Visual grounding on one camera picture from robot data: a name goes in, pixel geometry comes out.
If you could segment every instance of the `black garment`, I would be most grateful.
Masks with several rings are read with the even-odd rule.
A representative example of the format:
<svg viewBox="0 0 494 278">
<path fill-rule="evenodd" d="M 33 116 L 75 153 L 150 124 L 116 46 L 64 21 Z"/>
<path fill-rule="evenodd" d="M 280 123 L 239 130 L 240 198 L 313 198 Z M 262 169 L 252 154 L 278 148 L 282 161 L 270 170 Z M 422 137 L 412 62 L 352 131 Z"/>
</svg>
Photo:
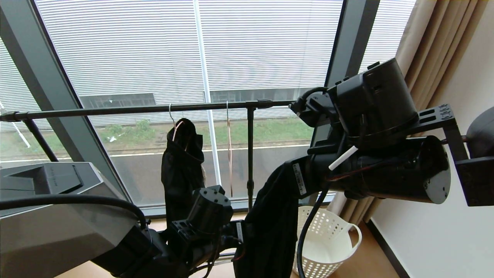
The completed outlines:
<svg viewBox="0 0 494 278">
<path fill-rule="evenodd" d="M 253 228 L 245 255 L 234 261 L 236 278 L 288 278 L 297 242 L 298 199 L 287 187 L 291 166 L 281 165 L 257 194 L 245 218 Z M 235 258 L 241 255 L 239 248 Z"/>
<path fill-rule="evenodd" d="M 166 150 L 161 162 L 161 182 L 165 187 L 166 224 L 186 219 L 193 205 L 192 191 L 204 187 L 201 164 L 204 162 L 203 136 L 196 133 L 196 127 L 188 119 L 176 131 L 166 135 Z"/>
</svg>

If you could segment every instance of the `white plastic basket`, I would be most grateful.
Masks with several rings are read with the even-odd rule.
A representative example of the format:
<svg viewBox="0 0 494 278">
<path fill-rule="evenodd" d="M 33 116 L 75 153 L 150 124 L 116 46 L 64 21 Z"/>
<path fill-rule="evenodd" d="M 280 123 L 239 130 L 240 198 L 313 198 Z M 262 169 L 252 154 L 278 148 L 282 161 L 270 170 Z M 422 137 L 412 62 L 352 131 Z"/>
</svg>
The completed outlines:
<svg viewBox="0 0 494 278">
<path fill-rule="evenodd" d="M 297 235 L 299 237 L 311 210 L 311 206 L 298 208 Z M 359 241 L 355 246 L 352 246 L 352 241 L 348 234 L 352 227 L 359 234 Z M 328 277 L 355 253 L 360 242 L 362 242 L 362 232 L 359 227 L 346 222 L 330 211 L 319 209 L 307 231 L 302 250 L 302 266 L 305 277 Z M 298 273 L 296 255 L 293 271 Z"/>
</svg>

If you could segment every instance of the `road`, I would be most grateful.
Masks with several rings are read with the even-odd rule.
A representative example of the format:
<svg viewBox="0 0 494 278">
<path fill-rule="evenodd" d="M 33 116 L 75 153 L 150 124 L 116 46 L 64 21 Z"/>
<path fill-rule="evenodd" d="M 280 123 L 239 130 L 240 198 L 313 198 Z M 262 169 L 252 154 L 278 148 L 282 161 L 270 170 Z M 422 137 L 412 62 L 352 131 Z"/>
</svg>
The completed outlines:
<svg viewBox="0 0 494 278">
<path fill-rule="evenodd" d="M 303 156 L 308 146 L 274 146 L 257 147 L 253 152 L 254 193 L 264 185 L 267 178 L 283 162 Z M 212 152 L 205 151 L 204 169 L 206 186 L 216 185 Z M 162 205 L 165 193 L 161 183 L 161 153 L 124 154 L 110 156 L 125 187 L 137 205 Z M 233 197 L 247 197 L 247 149 L 239 148 L 232 151 L 232 184 Z M 230 173 L 227 150 L 219 150 L 221 182 L 230 196 Z M 2 162 L 4 168 L 43 161 L 8 161 Z"/>
</svg>

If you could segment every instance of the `black baseboard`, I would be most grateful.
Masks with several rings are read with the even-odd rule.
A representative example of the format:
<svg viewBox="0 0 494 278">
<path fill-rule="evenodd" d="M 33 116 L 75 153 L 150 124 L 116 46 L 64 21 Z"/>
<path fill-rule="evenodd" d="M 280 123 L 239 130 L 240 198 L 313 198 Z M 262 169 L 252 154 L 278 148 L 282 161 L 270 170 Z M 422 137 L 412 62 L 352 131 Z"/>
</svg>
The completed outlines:
<svg viewBox="0 0 494 278">
<path fill-rule="evenodd" d="M 384 238 L 382 237 L 381 233 L 376 228 L 376 226 L 374 225 L 372 220 L 370 220 L 367 223 L 367 228 L 369 228 L 369 230 L 372 233 L 372 235 L 374 236 L 375 240 L 377 241 L 379 246 L 381 246 L 382 251 L 384 251 L 384 254 L 388 258 L 389 262 L 391 263 L 391 265 L 395 269 L 398 276 L 400 278 L 410 278 L 407 271 L 405 271 L 405 269 L 401 265 L 400 261 L 398 261 L 398 258 L 396 258 L 395 253 L 393 253 L 393 250 L 391 250 L 388 243 L 384 240 Z"/>
</svg>

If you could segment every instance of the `barcode sticker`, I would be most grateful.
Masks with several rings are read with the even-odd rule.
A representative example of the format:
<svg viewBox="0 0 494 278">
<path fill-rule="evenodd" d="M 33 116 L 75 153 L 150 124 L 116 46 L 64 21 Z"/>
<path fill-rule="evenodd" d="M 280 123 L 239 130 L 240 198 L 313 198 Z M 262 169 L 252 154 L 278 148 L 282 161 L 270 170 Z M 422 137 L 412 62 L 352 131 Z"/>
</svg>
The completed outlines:
<svg viewBox="0 0 494 278">
<path fill-rule="evenodd" d="M 300 195 L 304 195 L 307 193 L 307 189 L 305 189 L 302 171 L 300 170 L 300 165 L 298 163 L 293 164 L 293 172 L 295 173 L 295 178 L 297 179 L 298 191 L 300 192 Z"/>
<path fill-rule="evenodd" d="M 242 223 L 240 222 L 237 222 L 237 236 L 239 237 L 239 240 L 243 243 L 244 234 L 242 234 Z"/>
</svg>

